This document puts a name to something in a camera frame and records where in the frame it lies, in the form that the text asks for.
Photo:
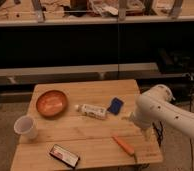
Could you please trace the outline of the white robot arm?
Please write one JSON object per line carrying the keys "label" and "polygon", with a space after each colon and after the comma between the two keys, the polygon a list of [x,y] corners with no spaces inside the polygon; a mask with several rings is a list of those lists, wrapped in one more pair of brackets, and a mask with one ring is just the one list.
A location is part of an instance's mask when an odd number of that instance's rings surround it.
{"label": "white robot arm", "polygon": [[170,88],[157,84],[138,96],[130,120],[142,130],[154,120],[164,121],[194,140],[194,113],[171,104],[172,99]]}

